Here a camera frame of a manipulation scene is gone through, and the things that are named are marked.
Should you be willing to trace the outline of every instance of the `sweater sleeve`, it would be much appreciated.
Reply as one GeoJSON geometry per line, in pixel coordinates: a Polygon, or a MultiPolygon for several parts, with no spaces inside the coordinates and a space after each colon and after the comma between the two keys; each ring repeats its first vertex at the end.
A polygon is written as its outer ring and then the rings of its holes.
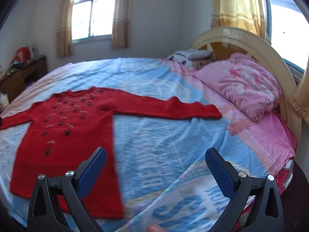
{"type": "Polygon", "coordinates": [[[30,109],[2,119],[0,130],[32,121],[35,115],[35,109],[37,109],[40,104],[41,102],[34,103],[30,109]]]}
{"type": "Polygon", "coordinates": [[[120,90],[116,114],[166,119],[221,118],[222,115],[213,104],[199,102],[185,104],[173,97],[167,101],[137,96],[120,90]]]}

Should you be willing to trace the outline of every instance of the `yellow curtain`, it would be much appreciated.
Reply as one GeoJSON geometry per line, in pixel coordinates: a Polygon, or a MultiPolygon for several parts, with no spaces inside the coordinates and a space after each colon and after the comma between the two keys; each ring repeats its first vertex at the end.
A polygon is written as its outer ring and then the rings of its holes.
{"type": "Polygon", "coordinates": [[[309,62],[290,105],[309,124],[309,62]]]}
{"type": "Polygon", "coordinates": [[[211,27],[234,26],[270,43],[265,30],[262,0],[213,0],[211,27]]]}
{"type": "Polygon", "coordinates": [[[73,54],[72,10],[74,0],[62,0],[60,3],[56,32],[57,57],[73,54]]]}
{"type": "Polygon", "coordinates": [[[131,0],[116,0],[112,32],[112,48],[128,48],[130,42],[131,0]]]}

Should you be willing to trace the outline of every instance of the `folded blanket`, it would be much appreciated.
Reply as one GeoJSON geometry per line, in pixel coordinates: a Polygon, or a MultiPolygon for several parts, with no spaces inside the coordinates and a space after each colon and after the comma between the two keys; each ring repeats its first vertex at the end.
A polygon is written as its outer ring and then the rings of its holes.
{"type": "Polygon", "coordinates": [[[180,54],[173,54],[167,57],[169,60],[176,61],[178,63],[181,63],[182,65],[186,66],[187,68],[191,70],[198,70],[203,68],[205,65],[212,63],[215,61],[214,58],[208,58],[208,59],[202,59],[202,60],[190,60],[186,58],[183,55],[180,54]]]}
{"type": "Polygon", "coordinates": [[[208,50],[188,49],[184,51],[175,51],[174,54],[182,55],[189,60],[202,60],[212,57],[213,52],[208,50]]]}

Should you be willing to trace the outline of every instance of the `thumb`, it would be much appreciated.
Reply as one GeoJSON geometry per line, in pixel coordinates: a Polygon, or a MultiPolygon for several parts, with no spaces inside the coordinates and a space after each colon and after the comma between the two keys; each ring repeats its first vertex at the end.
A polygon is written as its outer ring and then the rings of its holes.
{"type": "Polygon", "coordinates": [[[166,232],[163,228],[155,224],[150,224],[146,231],[147,232],[166,232]]]}

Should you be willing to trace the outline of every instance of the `red bag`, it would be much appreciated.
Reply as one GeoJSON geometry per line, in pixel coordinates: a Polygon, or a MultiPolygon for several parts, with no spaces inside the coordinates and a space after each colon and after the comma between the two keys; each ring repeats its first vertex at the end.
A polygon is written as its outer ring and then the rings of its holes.
{"type": "Polygon", "coordinates": [[[30,58],[30,51],[28,47],[21,47],[16,51],[16,55],[13,60],[17,60],[19,63],[25,63],[30,58]]]}

